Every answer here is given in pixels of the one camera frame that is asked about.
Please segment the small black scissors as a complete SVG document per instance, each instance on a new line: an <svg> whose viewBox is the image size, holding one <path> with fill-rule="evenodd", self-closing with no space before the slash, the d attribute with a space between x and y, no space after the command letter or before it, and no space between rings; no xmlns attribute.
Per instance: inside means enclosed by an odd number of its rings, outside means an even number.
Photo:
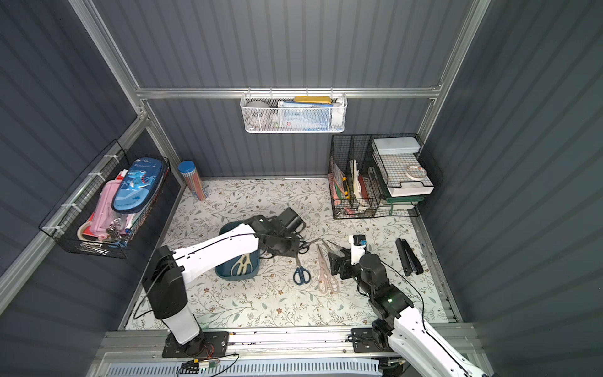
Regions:
<svg viewBox="0 0 603 377"><path fill-rule="evenodd" d="M299 246L299 252L298 253L299 254L305 254L305 253L307 253L309 251L309 249L311 248L311 246L313 244L317 243L320 240L321 240L321 238L318 237L318 238L316 238L314 240L305 240L305 241L301 242L300 246Z"/></svg>

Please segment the blue handled scissors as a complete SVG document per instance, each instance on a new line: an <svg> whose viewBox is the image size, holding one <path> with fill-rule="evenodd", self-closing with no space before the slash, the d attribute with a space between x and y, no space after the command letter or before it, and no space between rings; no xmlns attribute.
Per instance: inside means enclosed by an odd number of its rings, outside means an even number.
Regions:
<svg viewBox="0 0 603 377"><path fill-rule="evenodd" d="M295 256L295 262L296 269L293 273L294 283L298 286L309 284L312 279L311 273L302 265L298 255Z"/></svg>

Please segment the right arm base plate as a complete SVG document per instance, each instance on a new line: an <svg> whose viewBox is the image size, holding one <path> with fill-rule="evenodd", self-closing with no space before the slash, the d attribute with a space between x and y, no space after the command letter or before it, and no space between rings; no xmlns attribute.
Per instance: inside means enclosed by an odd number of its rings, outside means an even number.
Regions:
<svg viewBox="0 0 603 377"><path fill-rule="evenodd" d="M375 335L372 328L352 328L346 341L355 353L392 353L385 339Z"/></svg>

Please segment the pink kitchen scissors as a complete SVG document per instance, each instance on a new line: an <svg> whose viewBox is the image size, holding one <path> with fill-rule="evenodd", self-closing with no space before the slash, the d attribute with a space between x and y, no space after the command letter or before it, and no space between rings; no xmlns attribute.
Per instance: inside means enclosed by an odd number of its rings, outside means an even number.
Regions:
<svg viewBox="0 0 603 377"><path fill-rule="evenodd" d="M318 279L318 289L321 294L337 294L339 293L339 283L331 275L331 270L328 267L322 248L317 245L317 260L319 264L320 274Z"/></svg>

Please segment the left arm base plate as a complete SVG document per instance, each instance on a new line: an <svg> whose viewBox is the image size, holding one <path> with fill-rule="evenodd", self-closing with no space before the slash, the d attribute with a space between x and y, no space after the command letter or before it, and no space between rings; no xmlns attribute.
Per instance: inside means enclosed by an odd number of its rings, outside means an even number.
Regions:
<svg viewBox="0 0 603 377"><path fill-rule="evenodd" d="M202 332L190 342L181 345L170 333L163 347L162 358L221 358L226 355L229 336L227 331Z"/></svg>

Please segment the cream kitchen scissors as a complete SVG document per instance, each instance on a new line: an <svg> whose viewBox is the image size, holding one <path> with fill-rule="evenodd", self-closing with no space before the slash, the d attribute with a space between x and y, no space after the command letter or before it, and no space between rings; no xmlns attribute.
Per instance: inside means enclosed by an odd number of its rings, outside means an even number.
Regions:
<svg viewBox="0 0 603 377"><path fill-rule="evenodd" d="M232 276L243 276L253 270L253 263L251 262L251 254L242 254L239 259L234 262L231 267L230 273Z"/></svg>

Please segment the black handled scissors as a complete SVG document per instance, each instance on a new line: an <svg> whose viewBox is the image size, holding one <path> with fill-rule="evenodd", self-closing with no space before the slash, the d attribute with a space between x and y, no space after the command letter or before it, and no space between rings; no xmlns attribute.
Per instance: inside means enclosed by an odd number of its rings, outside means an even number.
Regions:
<svg viewBox="0 0 603 377"><path fill-rule="evenodd" d="M330 240L322 240L323 246L327 249L327 253L329 255L334 255L336 258L345 257L345 252L342 248L336 243L331 242Z"/></svg>

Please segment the teal plastic storage box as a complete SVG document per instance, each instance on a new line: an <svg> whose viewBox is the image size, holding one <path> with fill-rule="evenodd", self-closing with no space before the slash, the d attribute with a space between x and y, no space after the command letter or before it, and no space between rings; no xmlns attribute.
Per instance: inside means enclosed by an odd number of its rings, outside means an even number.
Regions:
<svg viewBox="0 0 603 377"><path fill-rule="evenodd" d="M242 254L214 268L217 276L225 281L245 281L257 276L260 268L260 251Z"/></svg>

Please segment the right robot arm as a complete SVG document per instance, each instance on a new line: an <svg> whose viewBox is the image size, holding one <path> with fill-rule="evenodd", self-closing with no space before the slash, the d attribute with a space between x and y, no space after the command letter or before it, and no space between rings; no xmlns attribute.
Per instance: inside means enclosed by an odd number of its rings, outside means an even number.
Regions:
<svg viewBox="0 0 603 377"><path fill-rule="evenodd" d="M341 254L339 276L356 281L377 316L373 344L399 354L422 376L487 375L426 322L422 311L390 282L380 257L355 245Z"/></svg>

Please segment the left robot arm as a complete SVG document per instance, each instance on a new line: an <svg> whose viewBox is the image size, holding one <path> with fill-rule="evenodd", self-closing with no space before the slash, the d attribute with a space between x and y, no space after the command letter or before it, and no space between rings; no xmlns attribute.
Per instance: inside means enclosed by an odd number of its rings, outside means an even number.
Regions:
<svg viewBox="0 0 603 377"><path fill-rule="evenodd" d="M243 276L254 263L241 257L266 252L297 259L309 245L306 222L292 208L270 218L255 215L222 234L186 248L155 249L141 279L153 316L163 322L179 347L200 348L207 341L188 305L187 288L204 273L232 262L231 276Z"/></svg>

